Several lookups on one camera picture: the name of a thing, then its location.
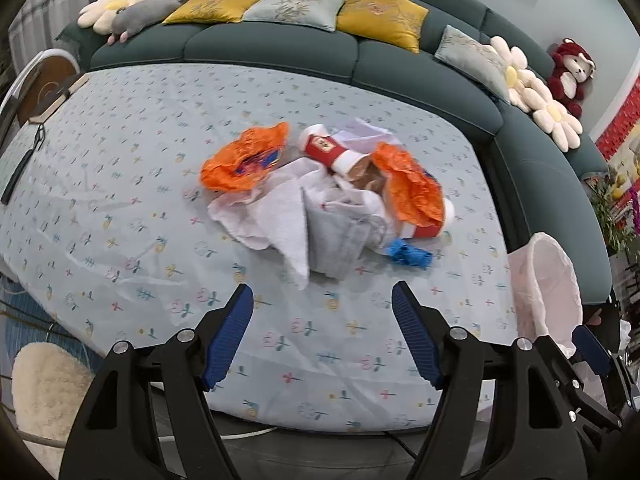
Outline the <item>white tissue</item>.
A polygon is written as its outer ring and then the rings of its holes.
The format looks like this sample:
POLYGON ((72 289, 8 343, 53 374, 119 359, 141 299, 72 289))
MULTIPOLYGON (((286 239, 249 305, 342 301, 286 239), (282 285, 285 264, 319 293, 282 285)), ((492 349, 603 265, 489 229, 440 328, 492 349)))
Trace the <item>white tissue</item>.
POLYGON ((395 237, 394 220, 380 194, 356 188, 308 157, 273 170, 250 191, 221 194, 209 204, 208 214, 245 247, 277 249, 293 283, 304 289, 312 273, 308 263, 305 192, 326 211, 354 219, 365 214, 383 218, 390 229, 384 245, 377 250, 366 249, 382 254, 395 237))

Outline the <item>left yellow embroidered cushion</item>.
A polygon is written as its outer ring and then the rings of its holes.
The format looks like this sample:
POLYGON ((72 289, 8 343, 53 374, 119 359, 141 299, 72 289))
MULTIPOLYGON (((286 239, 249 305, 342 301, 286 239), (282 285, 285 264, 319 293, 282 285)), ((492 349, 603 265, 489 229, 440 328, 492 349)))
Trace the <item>left yellow embroidered cushion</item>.
POLYGON ((168 24, 239 23, 259 0, 188 0, 163 20, 168 24))

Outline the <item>red white paper cup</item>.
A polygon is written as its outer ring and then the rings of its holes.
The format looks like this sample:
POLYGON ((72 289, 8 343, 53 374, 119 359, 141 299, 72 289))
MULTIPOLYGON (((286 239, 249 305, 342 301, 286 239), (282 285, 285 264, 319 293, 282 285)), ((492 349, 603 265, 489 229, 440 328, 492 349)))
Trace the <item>red white paper cup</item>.
POLYGON ((322 124, 311 125, 299 133, 297 147, 306 156, 351 181, 361 176, 361 162, 367 159, 365 154, 339 144, 322 124))
POLYGON ((438 237, 442 232, 451 226, 454 222, 454 204, 449 198, 444 199, 444 215, 442 221, 437 221, 430 226, 416 226, 409 222, 402 222, 399 229, 399 237, 404 240, 412 238, 434 238, 438 237))

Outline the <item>round wooden white chair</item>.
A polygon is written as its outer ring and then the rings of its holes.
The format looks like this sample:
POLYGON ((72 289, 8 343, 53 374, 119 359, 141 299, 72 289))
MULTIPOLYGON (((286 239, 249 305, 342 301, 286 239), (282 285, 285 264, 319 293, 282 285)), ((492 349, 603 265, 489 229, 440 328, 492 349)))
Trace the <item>round wooden white chair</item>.
POLYGON ((1 102, 1 139, 14 122, 24 125, 40 108, 52 103, 58 92, 79 79, 79 64, 63 49, 39 52, 16 76, 1 102))

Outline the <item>grey cloth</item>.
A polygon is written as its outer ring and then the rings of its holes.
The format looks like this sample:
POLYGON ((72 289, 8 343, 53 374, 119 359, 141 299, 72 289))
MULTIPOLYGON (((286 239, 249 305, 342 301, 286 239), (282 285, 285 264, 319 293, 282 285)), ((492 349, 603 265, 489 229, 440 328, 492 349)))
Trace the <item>grey cloth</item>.
POLYGON ((390 229, 383 218, 373 214, 349 218, 347 214, 326 211, 307 192, 303 196, 312 272, 344 280, 366 248, 377 250, 384 245, 390 229))

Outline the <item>blue wrapper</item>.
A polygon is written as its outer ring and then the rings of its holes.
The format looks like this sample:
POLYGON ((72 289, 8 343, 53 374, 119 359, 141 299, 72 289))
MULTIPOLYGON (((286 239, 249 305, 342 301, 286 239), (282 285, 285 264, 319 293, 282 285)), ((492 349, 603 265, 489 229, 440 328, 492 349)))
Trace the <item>blue wrapper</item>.
POLYGON ((394 263, 409 268, 426 270, 432 263, 433 255, 427 250, 413 246, 402 238, 396 238, 385 249, 385 255, 394 263))

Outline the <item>teal sectional sofa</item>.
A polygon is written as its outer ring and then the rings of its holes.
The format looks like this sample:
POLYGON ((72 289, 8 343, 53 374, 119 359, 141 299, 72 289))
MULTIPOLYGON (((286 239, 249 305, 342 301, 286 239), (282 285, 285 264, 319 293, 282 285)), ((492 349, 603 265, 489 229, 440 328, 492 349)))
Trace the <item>teal sectional sofa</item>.
POLYGON ((436 58, 447 27, 485 41, 500 36, 521 47, 535 73, 552 70, 550 55, 500 14, 477 0, 410 0, 424 6, 420 50, 384 42, 272 23, 155 25, 122 46, 76 23, 60 39, 83 70, 160 62, 212 62, 275 68, 351 84, 423 108, 458 127, 473 144, 498 206, 509 249, 545 232, 574 264, 587 306, 603 304, 612 288, 608 251, 585 179, 604 174, 606 163, 589 138, 562 152, 551 136, 517 107, 436 58))

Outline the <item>grey mouse plush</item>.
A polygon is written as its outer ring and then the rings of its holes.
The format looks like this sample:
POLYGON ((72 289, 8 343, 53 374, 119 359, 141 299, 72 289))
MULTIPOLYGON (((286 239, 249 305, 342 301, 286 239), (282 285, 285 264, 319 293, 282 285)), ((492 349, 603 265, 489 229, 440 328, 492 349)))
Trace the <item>grey mouse plush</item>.
POLYGON ((179 9, 186 0, 144 0, 119 11, 112 21, 112 33, 107 39, 111 46, 116 41, 121 44, 143 29, 162 22, 179 9))

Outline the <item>trash bin with white liner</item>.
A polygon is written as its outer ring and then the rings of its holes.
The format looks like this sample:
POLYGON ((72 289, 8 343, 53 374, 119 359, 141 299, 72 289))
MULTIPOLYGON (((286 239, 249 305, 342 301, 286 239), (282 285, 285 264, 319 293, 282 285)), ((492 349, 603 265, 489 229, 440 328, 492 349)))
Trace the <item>trash bin with white liner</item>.
POLYGON ((550 336, 567 359, 574 329, 582 324, 582 300, 574 266, 562 246, 544 232, 509 255, 518 334, 531 341, 550 336))

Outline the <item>right grey-green embroidered cushion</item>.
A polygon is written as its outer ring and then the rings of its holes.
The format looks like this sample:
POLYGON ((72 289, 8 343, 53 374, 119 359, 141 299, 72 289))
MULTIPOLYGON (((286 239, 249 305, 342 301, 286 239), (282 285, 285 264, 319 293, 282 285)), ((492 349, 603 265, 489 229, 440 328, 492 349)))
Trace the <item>right grey-green embroidered cushion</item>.
POLYGON ((506 62, 465 32, 447 25, 434 57, 480 84, 495 98, 509 102, 506 62))

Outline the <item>left white flower cushion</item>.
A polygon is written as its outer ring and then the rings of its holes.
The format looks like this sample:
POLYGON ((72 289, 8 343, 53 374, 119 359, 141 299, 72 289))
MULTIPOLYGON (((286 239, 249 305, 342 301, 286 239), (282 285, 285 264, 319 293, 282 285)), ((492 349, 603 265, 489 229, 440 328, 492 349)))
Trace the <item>left white flower cushion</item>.
POLYGON ((80 28, 91 28, 101 36, 111 35, 117 13, 141 1, 145 0, 96 0, 79 12, 77 25, 80 28))

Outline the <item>orange wrapper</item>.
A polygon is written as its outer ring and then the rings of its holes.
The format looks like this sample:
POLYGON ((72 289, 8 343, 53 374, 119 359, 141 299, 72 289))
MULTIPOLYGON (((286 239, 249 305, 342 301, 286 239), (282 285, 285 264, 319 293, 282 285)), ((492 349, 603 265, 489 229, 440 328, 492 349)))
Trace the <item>orange wrapper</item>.
POLYGON ((397 220, 416 226, 442 221, 442 187, 408 151, 380 143, 371 154, 371 162, 386 179, 384 202, 397 220))
POLYGON ((211 191, 250 191, 268 176, 288 140, 287 122, 272 127, 252 127, 204 162, 200 180, 211 191))

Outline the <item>right yellow embroidered cushion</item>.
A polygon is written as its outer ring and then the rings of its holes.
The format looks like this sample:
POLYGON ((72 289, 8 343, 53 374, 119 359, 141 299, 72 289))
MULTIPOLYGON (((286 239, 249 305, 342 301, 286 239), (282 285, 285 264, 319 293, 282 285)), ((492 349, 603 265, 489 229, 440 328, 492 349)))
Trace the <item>right yellow embroidered cushion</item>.
POLYGON ((410 0, 345 0, 336 29, 418 54, 427 15, 427 8, 410 0))

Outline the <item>yellow embroidered cushion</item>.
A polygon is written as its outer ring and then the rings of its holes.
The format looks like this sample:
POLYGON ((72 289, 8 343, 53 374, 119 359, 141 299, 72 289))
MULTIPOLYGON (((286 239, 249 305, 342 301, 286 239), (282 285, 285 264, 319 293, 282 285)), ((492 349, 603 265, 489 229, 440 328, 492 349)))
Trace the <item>yellow embroidered cushion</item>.
POLYGON ((239 23, 259 0, 188 0, 163 20, 168 24, 239 23))
POLYGON ((427 8, 410 0, 345 0, 336 29, 418 54, 427 15, 427 8))

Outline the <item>left grey-green embroidered cushion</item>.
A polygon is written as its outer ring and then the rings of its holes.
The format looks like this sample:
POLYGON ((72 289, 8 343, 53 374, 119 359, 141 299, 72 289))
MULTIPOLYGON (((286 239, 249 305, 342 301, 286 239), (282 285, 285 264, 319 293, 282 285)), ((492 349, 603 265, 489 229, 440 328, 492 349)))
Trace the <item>left grey-green embroidered cushion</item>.
POLYGON ((307 26, 334 32, 345 0, 259 0, 242 16, 243 22, 307 26))

